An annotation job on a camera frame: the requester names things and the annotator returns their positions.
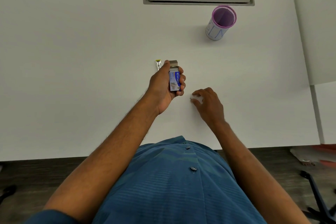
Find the blue shirt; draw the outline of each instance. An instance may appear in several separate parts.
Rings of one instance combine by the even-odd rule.
[[[26,224],[75,224],[54,210]],[[93,223],[266,224],[224,159],[183,136],[139,147]]]

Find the purple mesh cup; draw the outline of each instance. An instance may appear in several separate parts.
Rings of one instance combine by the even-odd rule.
[[[237,21],[236,12],[227,5],[219,5],[213,10],[210,22],[205,33],[211,40],[217,41],[223,37],[225,32]]]

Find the person's left arm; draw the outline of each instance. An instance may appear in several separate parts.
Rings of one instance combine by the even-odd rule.
[[[44,209],[80,223],[91,223],[107,193],[127,168],[155,118],[175,96],[183,95],[186,77],[180,68],[181,91],[169,90],[169,61],[155,73],[144,96],[106,140],[60,185]]]

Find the wooden floor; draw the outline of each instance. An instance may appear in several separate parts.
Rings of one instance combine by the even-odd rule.
[[[333,193],[333,189],[336,188],[335,169],[302,166],[287,147],[259,148],[251,151],[301,209],[305,209],[307,205],[317,209],[317,206],[308,180],[299,175],[300,170],[308,171],[314,176],[328,207],[336,203],[336,195]],[[16,184],[18,190],[0,205],[0,223],[22,223],[31,214],[40,211],[57,186],[83,159],[59,158],[5,163],[0,172],[0,189]]]

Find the forearm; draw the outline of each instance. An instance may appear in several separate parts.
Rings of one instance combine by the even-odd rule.
[[[111,187],[127,168],[158,115],[155,99],[144,95],[107,139],[52,195],[44,209],[91,222]]]
[[[214,125],[211,129],[219,140],[237,183],[268,224],[310,223],[227,123]]]

